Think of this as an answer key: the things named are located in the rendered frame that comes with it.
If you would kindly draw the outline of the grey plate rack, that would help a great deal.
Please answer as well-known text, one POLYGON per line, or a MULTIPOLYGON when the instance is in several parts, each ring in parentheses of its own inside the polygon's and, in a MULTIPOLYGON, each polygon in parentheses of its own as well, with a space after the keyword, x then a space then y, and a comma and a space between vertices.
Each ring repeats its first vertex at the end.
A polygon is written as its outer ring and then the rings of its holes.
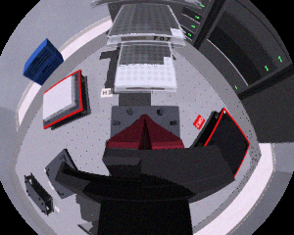
MULTIPOLYGON (((126 4, 163 4, 163 5, 169 5, 177 19, 177 21, 180 21, 180 17, 182 14, 182 10, 184 5, 181 4, 176 4, 176 3, 172 3, 172 2, 164 2, 164 1, 151 1, 151 0, 138 0, 138 1, 125 1, 125 2, 118 2, 118 3, 113 3, 113 4, 108 4, 108 8, 109 8, 109 12, 110 12, 110 16, 112 19, 112 23, 114 22, 114 19, 116 18, 118 12, 120 11, 120 8, 123 5, 126 4)), ((121 47, 119 47, 119 52, 116 55, 115 59, 119 60, 119 54, 120 54, 120 50, 121 47)))

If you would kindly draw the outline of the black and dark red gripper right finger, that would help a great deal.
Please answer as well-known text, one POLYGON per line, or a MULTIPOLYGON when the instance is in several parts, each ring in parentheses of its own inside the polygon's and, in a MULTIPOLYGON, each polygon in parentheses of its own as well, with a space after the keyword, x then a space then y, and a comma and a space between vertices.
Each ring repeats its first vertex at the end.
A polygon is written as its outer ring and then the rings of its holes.
POLYGON ((179 137, 152 121, 148 115, 145 115, 145 146, 146 150, 184 148, 179 137))

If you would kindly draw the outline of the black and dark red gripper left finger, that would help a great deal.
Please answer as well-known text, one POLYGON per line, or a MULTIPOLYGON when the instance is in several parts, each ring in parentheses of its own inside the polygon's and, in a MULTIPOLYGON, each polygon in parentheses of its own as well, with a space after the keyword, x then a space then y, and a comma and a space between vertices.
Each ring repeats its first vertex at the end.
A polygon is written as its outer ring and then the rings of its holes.
POLYGON ((144 139, 145 115, 142 115, 135 123, 110 138, 105 149, 112 147, 144 150, 144 139))

